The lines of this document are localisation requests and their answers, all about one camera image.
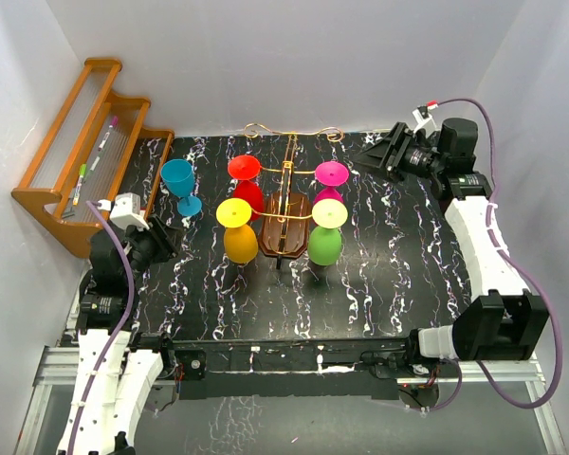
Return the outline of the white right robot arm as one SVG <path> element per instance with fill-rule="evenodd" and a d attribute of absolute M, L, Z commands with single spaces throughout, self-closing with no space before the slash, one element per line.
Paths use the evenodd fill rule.
<path fill-rule="evenodd" d="M 527 360 L 549 319 L 543 298 L 503 257 L 507 248 L 489 201 L 492 189 L 474 169 L 477 141 L 478 126 L 466 118 L 447 118 L 431 135 L 398 122 L 353 158 L 391 182 L 407 175 L 429 180 L 466 265 L 469 307 L 451 325 L 417 329 L 410 336 L 403 361 L 417 376 L 434 369 L 438 358 Z"/>

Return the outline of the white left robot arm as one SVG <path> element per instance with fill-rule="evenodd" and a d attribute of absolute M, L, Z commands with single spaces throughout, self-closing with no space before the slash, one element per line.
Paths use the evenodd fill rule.
<path fill-rule="evenodd" d="M 107 227 L 91 238 L 90 268 L 79 288 L 77 375 L 59 454 L 134 453 L 150 390 L 175 370 L 166 336 L 142 340 L 133 329 L 143 274 L 178 251 L 175 229 L 155 215 L 147 223 L 122 237 Z"/>

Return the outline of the green wine glass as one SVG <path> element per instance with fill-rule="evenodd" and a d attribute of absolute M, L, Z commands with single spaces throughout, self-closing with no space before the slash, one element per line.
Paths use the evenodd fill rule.
<path fill-rule="evenodd" d="M 334 264 L 341 254 L 340 228 L 348 218 L 347 208 L 336 199 L 322 199 L 312 209 L 316 226 L 312 230 L 307 253 L 309 259 L 319 266 Z"/>

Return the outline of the blue wine glass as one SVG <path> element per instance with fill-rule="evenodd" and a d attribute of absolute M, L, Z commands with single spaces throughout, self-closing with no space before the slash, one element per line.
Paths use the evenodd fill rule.
<path fill-rule="evenodd" d="M 195 177 L 192 164 L 185 159 L 165 162 L 160 177 L 167 190 L 177 198 L 177 210 L 183 217 L 192 217 L 202 210 L 201 200 L 193 194 Z"/>

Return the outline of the magenta wine glass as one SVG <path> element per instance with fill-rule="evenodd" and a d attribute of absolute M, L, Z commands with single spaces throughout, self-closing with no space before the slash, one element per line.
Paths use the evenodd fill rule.
<path fill-rule="evenodd" d="M 322 162 L 315 170 L 315 178 L 324 185 L 324 188 L 315 197 L 314 204 L 325 199 L 333 199 L 342 204 L 344 203 L 341 194 L 337 190 L 337 187 L 346 183 L 349 178 L 349 170 L 344 164 L 338 161 Z"/>

